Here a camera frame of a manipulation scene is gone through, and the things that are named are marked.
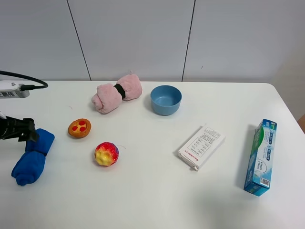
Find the white table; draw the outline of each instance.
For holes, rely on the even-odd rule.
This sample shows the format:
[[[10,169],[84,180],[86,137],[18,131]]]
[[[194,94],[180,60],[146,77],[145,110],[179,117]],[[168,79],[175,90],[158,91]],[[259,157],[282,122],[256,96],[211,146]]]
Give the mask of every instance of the white table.
[[[305,135],[283,100],[264,83],[142,82],[139,99],[102,115],[91,97],[106,82],[48,82],[25,99],[1,99],[0,110],[31,117],[55,134],[41,177],[20,187],[10,173],[24,153],[0,141],[0,228],[3,229],[280,229],[305,228]],[[179,88],[180,109],[159,116],[150,91]],[[87,118],[90,134],[72,139],[69,124]],[[254,129],[278,123],[271,188],[243,191]],[[225,143],[195,172],[174,153],[205,122]],[[113,142],[116,164],[94,162],[95,147]]]

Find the black cable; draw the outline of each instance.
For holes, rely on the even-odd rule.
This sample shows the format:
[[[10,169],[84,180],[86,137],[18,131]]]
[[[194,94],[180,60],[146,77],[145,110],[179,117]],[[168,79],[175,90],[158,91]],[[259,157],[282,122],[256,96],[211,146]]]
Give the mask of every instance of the black cable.
[[[25,79],[25,80],[31,80],[37,83],[42,84],[43,86],[35,86],[35,85],[21,85],[20,86],[20,90],[21,91],[28,91],[28,90],[34,90],[34,89],[40,89],[40,88],[47,88],[48,84],[42,80],[30,77],[30,76],[26,76],[26,75],[21,75],[21,74],[17,74],[17,73],[10,73],[10,72],[5,72],[5,71],[0,71],[1,75],[8,75],[8,76],[13,76],[13,77],[17,77],[17,78],[21,78],[21,79]]]

